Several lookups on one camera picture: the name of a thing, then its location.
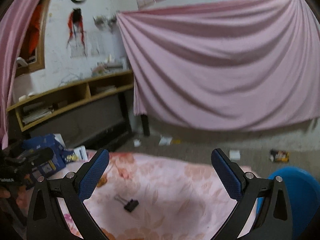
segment wooden shelf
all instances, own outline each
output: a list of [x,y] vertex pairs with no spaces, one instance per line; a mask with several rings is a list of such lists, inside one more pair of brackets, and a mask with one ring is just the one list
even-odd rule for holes
[[[98,88],[108,89],[109,86],[114,87],[111,90],[109,89],[100,93],[97,92]],[[132,70],[128,70],[73,82],[66,86],[49,90],[8,107],[7,112],[15,110],[21,131],[26,131],[50,118],[65,113],[71,109],[83,106],[87,103],[96,101],[104,97],[130,90],[132,88],[133,73]],[[54,103],[58,103],[61,101],[65,101],[67,102],[67,104],[55,110],[52,114],[48,114],[29,124],[23,124],[22,119],[24,107],[36,103],[43,103],[43,105],[41,106],[41,108],[43,108],[44,106],[48,107]]]

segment window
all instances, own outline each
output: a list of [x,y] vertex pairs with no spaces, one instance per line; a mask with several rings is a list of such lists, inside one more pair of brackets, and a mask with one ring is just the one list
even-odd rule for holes
[[16,77],[45,68],[44,36],[49,3],[50,0],[40,0],[33,12],[19,56],[28,63],[28,66],[18,64]]

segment wooden window frame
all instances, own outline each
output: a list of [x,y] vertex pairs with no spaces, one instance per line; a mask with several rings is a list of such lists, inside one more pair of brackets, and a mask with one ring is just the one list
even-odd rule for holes
[[36,62],[30,63],[28,66],[23,67],[17,67],[16,76],[19,77],[23,74],[32,73],[40,69],[45,68],[44,63],[44,37],[45,37],[45,27],[47,23],[47,16],[48,16],[48,10],[49,10],[49,4],[50,0],[43,0],[42,6],[42,12],[40,17],[40,33],[39,33],[39,42],[36,47]]

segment blue plastic stool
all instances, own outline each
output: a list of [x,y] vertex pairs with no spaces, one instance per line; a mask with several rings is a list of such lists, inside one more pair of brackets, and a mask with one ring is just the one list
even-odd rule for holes
[[[272,173],[268,179],[281,176],[288,190],[295,240],[307,227],[320,206],[320,184],[305,170],[285,167]],[[258,199],[257,214],[263,198]]]

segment finger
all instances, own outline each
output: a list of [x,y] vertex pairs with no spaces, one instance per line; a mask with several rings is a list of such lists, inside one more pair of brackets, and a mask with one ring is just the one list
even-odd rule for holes
[[1,198],[9,198],[10,192],[7,191],[4,187],[0,187],[0,197]]

